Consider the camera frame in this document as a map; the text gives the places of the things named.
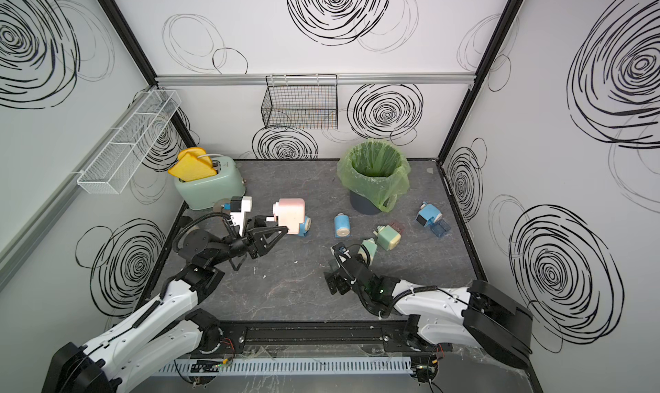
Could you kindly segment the green sharpener bottom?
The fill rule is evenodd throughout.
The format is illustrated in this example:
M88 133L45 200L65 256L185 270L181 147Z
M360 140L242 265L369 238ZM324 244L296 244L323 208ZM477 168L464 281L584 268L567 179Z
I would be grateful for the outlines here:
M377 244L373 238L365 239L359 245L359 256L367 266L370 266L374 261L376 251Z

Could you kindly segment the green sharpener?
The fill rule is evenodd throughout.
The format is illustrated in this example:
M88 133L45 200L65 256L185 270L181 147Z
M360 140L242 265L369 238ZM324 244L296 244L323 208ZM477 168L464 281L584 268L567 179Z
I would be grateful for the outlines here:
M359 245L359 256L367 266L370 266L374 261L376 251L377 244L373 238L365 239Z
M393 226L377 226L374 235L376 245L386 251L393 250L402 239L402 235Z

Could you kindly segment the pink pencil sharpener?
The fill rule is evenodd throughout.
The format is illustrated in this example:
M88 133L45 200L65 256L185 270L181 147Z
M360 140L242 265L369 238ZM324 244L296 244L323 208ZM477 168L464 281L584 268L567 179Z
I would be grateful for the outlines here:
M299 225L306 217L305 201L301 198L280 199L273 204L273 214L267 216L268 222L277 222L278 226L286 226L290 235L299 233Z

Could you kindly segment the blue sharpener tray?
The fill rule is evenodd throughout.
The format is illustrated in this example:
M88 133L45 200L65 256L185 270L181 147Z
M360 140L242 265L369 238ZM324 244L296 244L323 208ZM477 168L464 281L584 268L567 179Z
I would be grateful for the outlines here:
M432 224L430 230L437 238L442 238L451 231L451 226L444 219L441 219Z

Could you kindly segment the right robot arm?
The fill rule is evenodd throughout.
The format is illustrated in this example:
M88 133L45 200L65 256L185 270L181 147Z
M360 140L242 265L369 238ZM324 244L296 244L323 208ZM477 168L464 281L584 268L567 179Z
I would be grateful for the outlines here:
M413 348L452 343L480 348L496 361L530 368L533 317L528 308L486 281L443 288L377 275L364 256L343 243L331 248L337 269L326 273L330 293L353 292L369 314L407 319L404 337Z

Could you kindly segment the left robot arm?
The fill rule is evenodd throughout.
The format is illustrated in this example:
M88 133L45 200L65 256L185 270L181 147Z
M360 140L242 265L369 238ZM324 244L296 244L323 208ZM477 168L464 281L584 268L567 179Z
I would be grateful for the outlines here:
M182 355L214 353L222 345L218 319L202 310L223 279L218 264L266 255L287 233L255 216L242 227L218 214L227 231L219 238L199 228L200 217L184 226L173 241L186 265L170 277L160 293L105 333L82 346L71 342L51 359L44 392L130 392Z

